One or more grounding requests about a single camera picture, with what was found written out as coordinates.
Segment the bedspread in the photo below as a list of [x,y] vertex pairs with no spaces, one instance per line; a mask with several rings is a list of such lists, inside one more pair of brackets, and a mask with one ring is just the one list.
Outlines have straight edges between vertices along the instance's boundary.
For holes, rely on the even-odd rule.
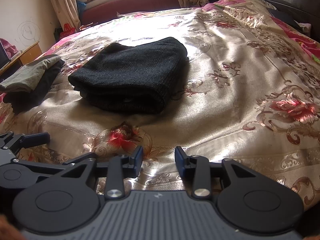
[[[135,46],[170,36],[186,46],[190,64],[160,114],[103,111],[68,82],[111,42]],[[62,163],[94,151],[107,160],[142,145],[140,176],[125,179],[125,189],[179,190],[185,185],[173,152],[181,145],[211,162],[234,158],[299,193],[306,209],[320,200],[320,65],[258,0],[123,17],[64,38],[46,53],[53,52],[66,63],[40,106],[14,115],[0,104],[2,132],[51,135],[19,158]]]

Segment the bed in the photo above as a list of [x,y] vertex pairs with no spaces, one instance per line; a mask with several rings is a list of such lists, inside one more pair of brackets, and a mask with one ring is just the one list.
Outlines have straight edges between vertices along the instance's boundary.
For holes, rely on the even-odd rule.
[[[172,36],[190,64],[158,115],[90,106],[68,75],[111,42],[135,46]],[[305,209],[320,200],[320,44],[271,17],[260,0],[135,14],[62,39],[45,54],[65,61],[43,103],[14,115],[0,104],[0,129],[47,131],[47,145],[19,158],[62,163],[90,151],[100,160],[144,148],[140,176],[125,189],[182,190],[174,148],[213,162],[231,157],[297,192]],[[99,180],[102,192],[104,179]],[[219,191],[219,184],[214,184]]]

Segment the folded dark sweater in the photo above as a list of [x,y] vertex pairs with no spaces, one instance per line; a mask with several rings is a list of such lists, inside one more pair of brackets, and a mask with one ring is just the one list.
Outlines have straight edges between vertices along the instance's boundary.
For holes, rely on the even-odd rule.
[[59,60],[51,68],[47,69],[35,90],[31,91],[30,93],[24,91],[7,93],[3,98],[3,102],[11,103],[13,112],[15,114],[19,114],[23,111],[28,111],[35,106],[39,106],[42,103],[45,95],[50,90],[50,87],[60,72],[63,64],[64,61]]
[[101,109],[155,114],[167,105],[186,60],[186,48],[172,37],[136,47],[112,43],[68,80]]

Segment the folded clothes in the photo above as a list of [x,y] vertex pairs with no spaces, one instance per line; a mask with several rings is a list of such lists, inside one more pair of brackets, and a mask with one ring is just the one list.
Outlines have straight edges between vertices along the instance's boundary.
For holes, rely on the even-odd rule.
[[11,103],[15,114],[19,114],[23,111],[28,111],[35,106],[39,106],[45,95],[50,90],[50,87],[60,72],[63,64],[64,61],[59,60],[52,67],[46,70],[36,88],[30,93],[24,91],[10,92],[4,96],[3,102]]
[[0,83],[0,91],[9,92],[31,92],[38,85],[45,70],[49,69],[60,60],[60,56],[53,54],[41,57],[24,65],[13,75]]
[[68,80],[101,109],[155,114],[168,103],[187,59],[172,37],[136,47],[112,43]]

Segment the metal screw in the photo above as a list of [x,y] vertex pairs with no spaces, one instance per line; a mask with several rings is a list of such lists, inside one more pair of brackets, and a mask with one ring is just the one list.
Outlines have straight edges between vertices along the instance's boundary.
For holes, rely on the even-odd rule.
[[122,192],[118,189],[111,189],[107,191],[107,196],[111,198],[120,197],[122,195]]
[[194,191],[194,194],[198,197],[207,197],[210,194],[210,191],[206,188],[198,188]]

